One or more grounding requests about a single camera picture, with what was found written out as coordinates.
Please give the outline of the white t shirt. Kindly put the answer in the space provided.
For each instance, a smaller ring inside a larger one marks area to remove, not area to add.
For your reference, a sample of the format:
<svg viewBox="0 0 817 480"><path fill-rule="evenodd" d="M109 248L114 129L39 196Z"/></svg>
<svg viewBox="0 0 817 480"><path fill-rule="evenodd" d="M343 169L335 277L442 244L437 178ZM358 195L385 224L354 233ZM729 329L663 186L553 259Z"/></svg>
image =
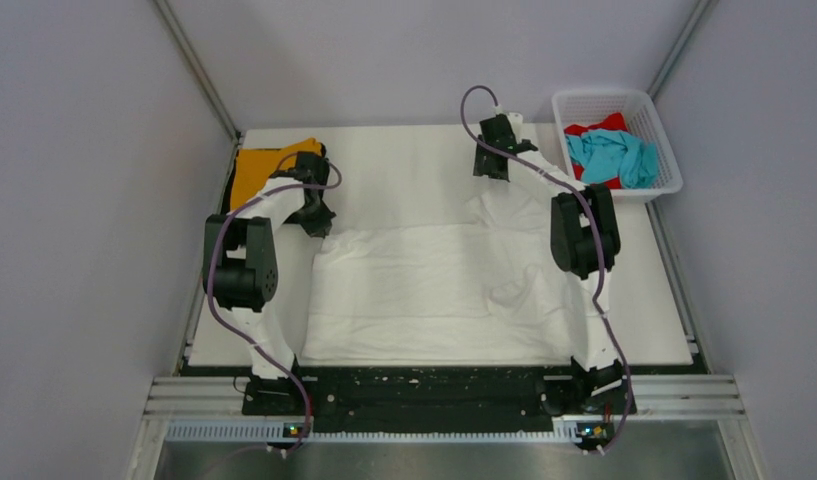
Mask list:
<svg viewBox="0 0 817 480"><path fill-rule="evenodd" d="M471 198L461 223L348 230L313 261L301 356L318 366L546 365L581 349L581 303L524 188Z"/></svg>

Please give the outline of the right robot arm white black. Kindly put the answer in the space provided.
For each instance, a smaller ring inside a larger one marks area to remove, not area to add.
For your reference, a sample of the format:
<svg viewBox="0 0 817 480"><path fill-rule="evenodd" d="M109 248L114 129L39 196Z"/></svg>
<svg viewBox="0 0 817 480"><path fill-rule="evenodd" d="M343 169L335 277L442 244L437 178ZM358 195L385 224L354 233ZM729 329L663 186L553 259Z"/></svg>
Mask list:
<svg viewBox="0 0 817 480"><path fill-rule="evenodd" d="M509 180L517 163L547 182L549 250L567 281L573 404L596 412L623 383L623 360L604 325L599 304L620 251L619 227L610 190L586 186L546 160L538 147L518 136L512 114L498 113L479 122L473 174Z"/></svg>

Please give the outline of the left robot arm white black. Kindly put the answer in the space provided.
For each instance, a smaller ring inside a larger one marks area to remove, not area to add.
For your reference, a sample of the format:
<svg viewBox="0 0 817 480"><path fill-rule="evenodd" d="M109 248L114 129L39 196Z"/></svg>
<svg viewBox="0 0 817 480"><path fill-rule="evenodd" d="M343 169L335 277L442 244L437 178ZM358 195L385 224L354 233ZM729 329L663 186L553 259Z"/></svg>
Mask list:
<svg viewBox="0 0 817 480"><path fill-rule="evenodd" d="M271 304L280 286L276 236L283 226L297 226L314 239L330 234L336 214L324 194L335 188L330 180L335 172L319 143L244 150L221 212L204 225L202 288L208 309L249 348L253 375L272 380L266 398L281 413L301 407L305 388L295 380L296 355Z"/></svg>

